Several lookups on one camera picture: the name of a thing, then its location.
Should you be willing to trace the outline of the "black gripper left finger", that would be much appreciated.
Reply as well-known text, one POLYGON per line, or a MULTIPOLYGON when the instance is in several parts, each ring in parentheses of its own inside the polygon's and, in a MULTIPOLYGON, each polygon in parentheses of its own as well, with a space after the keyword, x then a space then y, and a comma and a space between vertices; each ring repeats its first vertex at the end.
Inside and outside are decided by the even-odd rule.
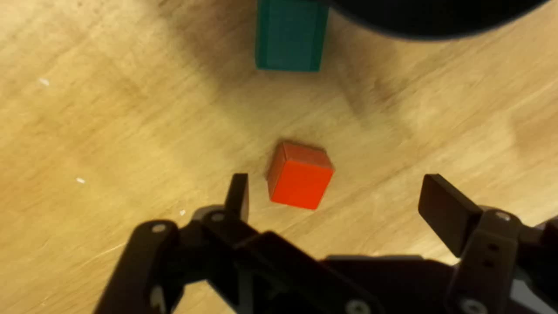
POLYGON ((245 222, 249 215, 249 176, 245 173, 235 173, 229 180, 229 187, 224 197, 224 208, 231 211, 238 220, 245 222))

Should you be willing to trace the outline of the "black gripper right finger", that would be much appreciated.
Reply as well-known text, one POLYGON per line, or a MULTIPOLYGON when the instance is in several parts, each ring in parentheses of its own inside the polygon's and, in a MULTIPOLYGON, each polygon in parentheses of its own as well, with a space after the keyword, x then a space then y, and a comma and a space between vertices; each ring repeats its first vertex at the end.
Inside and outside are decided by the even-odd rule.
POLYGON ((454 257, 481 218, 481 210, 440 175, 423 176, 418 213, 454 257))

